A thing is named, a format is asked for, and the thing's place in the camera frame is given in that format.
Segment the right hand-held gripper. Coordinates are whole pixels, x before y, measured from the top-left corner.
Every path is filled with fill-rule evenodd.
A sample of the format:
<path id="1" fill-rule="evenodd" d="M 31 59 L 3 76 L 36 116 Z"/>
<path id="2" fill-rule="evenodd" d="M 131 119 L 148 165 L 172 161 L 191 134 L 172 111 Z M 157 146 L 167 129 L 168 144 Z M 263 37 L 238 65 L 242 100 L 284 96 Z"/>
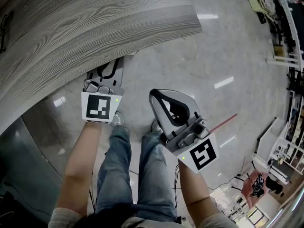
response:
<path id="1" fill-rule="evenodd" d="M 193 98 L 175 90 L 153 89 L 149 102 L 164 132 L 161 143 L 179 161 L 199 173 L 219 158 L 215 134 L 206 128 L 205 120 L 199 118 L 200 111 Z M 175 125 L 189 126 L 174 136 Z"/>

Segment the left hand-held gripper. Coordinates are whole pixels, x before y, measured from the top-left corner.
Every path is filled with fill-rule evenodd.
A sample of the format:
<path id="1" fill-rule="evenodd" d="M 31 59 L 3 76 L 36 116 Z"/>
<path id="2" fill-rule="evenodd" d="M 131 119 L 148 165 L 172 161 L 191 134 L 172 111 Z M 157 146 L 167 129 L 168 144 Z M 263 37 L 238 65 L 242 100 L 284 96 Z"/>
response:
<path id="1" fill-rule="evenodd" d="M 81 93 L 82 119 L 109 124 L 124 94 L 122 84 L 124 57 L 101 65 L 86 75 Z"/>

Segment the person's right forearm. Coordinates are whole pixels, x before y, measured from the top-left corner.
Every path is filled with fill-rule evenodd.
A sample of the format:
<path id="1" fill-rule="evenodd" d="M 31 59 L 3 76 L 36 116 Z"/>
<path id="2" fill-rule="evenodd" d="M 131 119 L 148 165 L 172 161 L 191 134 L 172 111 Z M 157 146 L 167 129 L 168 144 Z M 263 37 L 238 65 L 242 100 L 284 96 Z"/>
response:
<path id="1" fill-rule="evenodd" d="M 178 163 L 182 195 L 195 227 L 199 227 L 202 221 L 219 213 L 219 210 L 210 198 L 209 189 L 202 175 L 194 173 L 181 161 Z"/>

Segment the person's left forearm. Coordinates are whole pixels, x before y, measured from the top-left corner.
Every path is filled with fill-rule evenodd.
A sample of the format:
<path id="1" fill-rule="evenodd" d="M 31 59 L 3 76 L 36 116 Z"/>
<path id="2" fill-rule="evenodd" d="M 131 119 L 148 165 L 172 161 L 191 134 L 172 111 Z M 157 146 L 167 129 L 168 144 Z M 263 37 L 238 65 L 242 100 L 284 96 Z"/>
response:
<path id="1" fill-rule="evenodd" d="M 89 190 L 101 129 L 100 123 L 85 123 L 66 165 L 57 208 L 70 209 L 82 217 L 87 215 Z"/>

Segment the grey wooden desk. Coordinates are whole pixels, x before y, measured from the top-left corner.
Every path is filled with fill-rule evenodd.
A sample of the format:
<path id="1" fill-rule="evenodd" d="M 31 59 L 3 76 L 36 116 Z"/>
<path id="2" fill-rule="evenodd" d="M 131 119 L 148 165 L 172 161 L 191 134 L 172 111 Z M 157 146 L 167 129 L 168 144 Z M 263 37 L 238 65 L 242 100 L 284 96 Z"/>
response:
<path id="1" fill-rule="evenodd" d="M 0 135 L 80 75 L 201 32 L 189 0 L 0 0 L 0 24 L 10 12 L 0 53 Z"/>

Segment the long white workbench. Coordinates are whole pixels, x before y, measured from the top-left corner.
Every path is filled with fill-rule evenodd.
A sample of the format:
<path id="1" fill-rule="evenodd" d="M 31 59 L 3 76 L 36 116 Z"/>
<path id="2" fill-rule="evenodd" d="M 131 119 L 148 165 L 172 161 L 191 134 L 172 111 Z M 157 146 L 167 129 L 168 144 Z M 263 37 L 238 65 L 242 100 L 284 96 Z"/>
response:
<path id="1" fill-rule="evenodd" d="M 278 0 L 279 4 L 282 6 L 284 13 L 286 15 L 286 19 L 289 24 L 289 28 L 291 31 L 292 39 L 295 41 L 294 53 L 289 53 L 290 56 L 294 56 L 295 58 L 290 57 L 274 57 L 273 60 L 267 60 L 266 62 L 271 65 L 278 66 L 286 66 L 286 67 L 294 67 L 299 69 L 301 72 L 304 69 L 304 60 L 302 59 L 303 51 L 300 48 L 300 41 L 298 37 L 298 32 L 295 26 L 295 22 L 292 16 L 292 8 L 289 7 L 290 0 Z"/>

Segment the person's right grey sneaker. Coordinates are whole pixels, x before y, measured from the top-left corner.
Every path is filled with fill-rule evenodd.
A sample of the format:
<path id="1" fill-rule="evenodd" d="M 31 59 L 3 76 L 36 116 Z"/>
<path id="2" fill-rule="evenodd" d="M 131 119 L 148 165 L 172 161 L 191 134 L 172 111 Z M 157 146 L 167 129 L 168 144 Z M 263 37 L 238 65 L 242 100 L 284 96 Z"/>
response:
<path id="1" fill-rule="evenodd" d="M 151 124 L 151 132 L 152 133 L 163 133 L 163 129 L 159 126 L 158 121 L 154 120 L 153 123 Z"/>

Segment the person's grey sneaker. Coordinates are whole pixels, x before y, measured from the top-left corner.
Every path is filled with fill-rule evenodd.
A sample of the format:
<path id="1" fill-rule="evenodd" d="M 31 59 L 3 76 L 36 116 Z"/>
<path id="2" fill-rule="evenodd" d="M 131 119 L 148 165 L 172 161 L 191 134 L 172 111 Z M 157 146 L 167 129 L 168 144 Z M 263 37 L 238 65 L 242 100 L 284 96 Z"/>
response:
<path id="1" fill-rule="evenodd" d="M 115 114 L 113 116 L 113 119 L 112 119 L 112 122 L 111 122 L 111 126 L 113 128 L 116 128 L 116 127 L 125 127 L 124 117 L 123 117 L 123 115 L 119 111 L 115 112 Z"/>
<path id="2" fill-rule="evenodd" d="M 153 123 L 151 124 L 151 132 L 152 133 L 163 133 L 163 129 L 159 126 L 158 121 L 154 120 Z"/>

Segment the person's left grey sneaker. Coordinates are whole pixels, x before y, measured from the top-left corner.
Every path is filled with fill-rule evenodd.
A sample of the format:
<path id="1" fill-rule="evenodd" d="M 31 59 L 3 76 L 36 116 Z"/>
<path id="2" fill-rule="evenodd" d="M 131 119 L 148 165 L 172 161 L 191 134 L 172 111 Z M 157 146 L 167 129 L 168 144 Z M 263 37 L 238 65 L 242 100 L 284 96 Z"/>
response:
<path id="1" fill-rule="evenodd" d="M 112 122 L 111 122 L 111 126 L 113 128 L 116 128 L 116 127 L 125 127 L 124 117 L 123 117 L 123 115 L 119 111 L 115 112 L 115 114 L 113 116 L 113 119 L 112 119 Z"/>

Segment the person's blue jeans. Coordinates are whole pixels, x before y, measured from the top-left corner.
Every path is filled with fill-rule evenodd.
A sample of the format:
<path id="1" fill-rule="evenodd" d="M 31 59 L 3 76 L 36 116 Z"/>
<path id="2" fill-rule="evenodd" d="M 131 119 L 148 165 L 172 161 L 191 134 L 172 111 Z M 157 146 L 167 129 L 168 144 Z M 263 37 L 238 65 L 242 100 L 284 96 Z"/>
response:
<path id="1" fill-rule="evenodd" d="M 121 205 L 142 219 L 176 222 L 177 214 L 169 182 L 161 132 L 142 137 L 138 170 L 138 200 L 133 203 L 129 167 L 131 163 L 130 134 L 124 126 L 116 126 L 110 135 L 97 182 L 96 212 Z"/>

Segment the white flat boards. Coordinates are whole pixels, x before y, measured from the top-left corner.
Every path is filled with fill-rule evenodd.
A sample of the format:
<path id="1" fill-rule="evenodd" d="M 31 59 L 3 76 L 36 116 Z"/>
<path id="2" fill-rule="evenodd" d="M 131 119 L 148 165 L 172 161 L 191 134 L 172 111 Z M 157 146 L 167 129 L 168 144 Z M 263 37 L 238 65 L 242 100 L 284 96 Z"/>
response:
<path id="1" fill-rule="evenodd" d="M 275 117 L 257 137 L 257 144 L 254 153 L 259 158 L 268 162 L 272 147 L 282 133 L 285 125 L 285 120 Z"/>

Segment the black eyeglasses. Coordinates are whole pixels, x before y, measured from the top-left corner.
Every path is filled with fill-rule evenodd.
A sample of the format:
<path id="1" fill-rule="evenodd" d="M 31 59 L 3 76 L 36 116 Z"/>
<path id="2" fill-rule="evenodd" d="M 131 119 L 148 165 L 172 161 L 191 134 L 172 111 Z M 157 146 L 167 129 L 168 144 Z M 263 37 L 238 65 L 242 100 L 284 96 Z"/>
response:
<path id="1" fill-rule="evenodd" d="M 4 46 L 4 38 L 6 35 L 7 25 L 9 23 L 9 20 L 11 18 L 13 18 L 13 15 L 14 15 L 14 11 L 11 11 L 10 13 L 5 14 L 0 23 L 0 54 L 6 51 L 6 48 Z"/>

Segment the metal storage rack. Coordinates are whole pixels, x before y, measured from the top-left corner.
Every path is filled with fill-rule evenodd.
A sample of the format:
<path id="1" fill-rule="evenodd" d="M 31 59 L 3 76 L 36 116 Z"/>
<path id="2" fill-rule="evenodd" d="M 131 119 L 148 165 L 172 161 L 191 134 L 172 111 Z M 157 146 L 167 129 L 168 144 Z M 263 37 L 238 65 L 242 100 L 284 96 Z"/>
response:
<path id="1" fill-rule="evenodd" d="M 268 162 L 253 153 L 253 161 L 284 185 L 291 182 L 294 172 L 304 174 L 304 97 L 289 92 L 286 125 L 272 147 Z"/>

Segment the pale yellow storage box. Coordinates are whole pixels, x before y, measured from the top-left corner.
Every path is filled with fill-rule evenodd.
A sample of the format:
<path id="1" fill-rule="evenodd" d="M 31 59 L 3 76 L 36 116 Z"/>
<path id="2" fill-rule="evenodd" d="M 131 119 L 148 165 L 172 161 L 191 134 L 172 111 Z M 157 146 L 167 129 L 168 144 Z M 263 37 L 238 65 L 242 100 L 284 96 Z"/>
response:
<path id="1" fill-rule="evenodd" d="M 255 12 L 261 12 L 261 13 L 268 13 L 269 10 L 264 5 L 262 0 L 248 0 L 249 4 L 253 11 Z"/>

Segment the person's grey shirt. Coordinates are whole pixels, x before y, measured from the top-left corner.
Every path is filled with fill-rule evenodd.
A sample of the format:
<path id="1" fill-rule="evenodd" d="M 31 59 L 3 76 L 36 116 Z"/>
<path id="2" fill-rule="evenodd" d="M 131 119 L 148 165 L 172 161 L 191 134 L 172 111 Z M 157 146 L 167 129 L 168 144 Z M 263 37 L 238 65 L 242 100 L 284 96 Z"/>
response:
<path id="1" fill-rule="evenodd" d="M 138 218 L 126 205 L 105 209 L 97 214 L 81 217 L 77 212 L 66 208 L 53 210 L 48 228 L 185 228 L 170 221 L 155 221 Z"/>

